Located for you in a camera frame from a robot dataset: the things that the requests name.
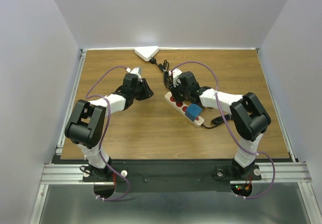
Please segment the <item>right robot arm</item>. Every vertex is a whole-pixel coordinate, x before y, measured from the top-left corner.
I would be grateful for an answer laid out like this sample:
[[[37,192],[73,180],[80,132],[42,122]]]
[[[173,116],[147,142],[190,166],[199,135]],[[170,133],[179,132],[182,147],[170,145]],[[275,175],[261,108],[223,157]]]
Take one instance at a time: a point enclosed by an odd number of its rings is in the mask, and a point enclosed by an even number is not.
[[[232,161],[232,174],[238,179],[247,176],[258,155],[257,149],[263,134],[271,124],[271,118],[254,93],[234,95],[217,91],[211,87],[201,87],[192,72],[175,69],[170,72],[172,83],[169,86],[173,100],[177,104],[189,101],[185,115],[194,121],[201,108],[219,110],[221,120],[232,133],[228,120],[234,122],[239,141],[237,152]]]

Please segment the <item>blue socket adapter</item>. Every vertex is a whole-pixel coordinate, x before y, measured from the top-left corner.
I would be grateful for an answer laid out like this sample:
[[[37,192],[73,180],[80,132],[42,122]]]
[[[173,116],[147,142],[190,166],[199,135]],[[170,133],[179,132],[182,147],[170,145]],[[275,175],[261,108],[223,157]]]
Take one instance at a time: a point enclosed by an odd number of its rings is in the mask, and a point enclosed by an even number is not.
[[[191,120],[191,121],[195,121],[200,113],[202,112],[202,108],[199,107],[197,104],[191,104],[188,106],[188,108],[185,111],[185,116]]]

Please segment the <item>white red power strip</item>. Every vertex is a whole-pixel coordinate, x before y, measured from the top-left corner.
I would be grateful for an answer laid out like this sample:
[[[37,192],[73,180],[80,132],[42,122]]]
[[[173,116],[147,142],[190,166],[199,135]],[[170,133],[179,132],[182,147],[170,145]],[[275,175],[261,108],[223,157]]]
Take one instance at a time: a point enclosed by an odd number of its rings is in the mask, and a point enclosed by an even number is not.
[[[174,98],[172,97],[171,92],[168,92],[165,94],[164,99],[179,113],[181,113],[189,122],[193,123],[196,127],[201,127],[201,125],[204,123],[204,118],[201,116],[198,116],[194,121],[190,120],[186,116],[186,110],[188,109],[188,105],[185,103],[176,103]]]

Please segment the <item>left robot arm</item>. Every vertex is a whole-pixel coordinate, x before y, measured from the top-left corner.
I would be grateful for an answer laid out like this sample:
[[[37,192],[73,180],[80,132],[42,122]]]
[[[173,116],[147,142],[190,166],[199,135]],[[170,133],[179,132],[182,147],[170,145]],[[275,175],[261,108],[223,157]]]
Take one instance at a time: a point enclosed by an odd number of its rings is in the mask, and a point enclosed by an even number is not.
[[[145,100],[153,96],[145,78],[137,73],[127,73],[123,84],[108,96],[94,101],[78,100],[65,127],[64,135],[76,144],[88,159],[87,174],[96,175],[106,181],[112,175],[110,157],[102,149],[103,135],[106,134],[111,114],[128,109],[134,100]]]

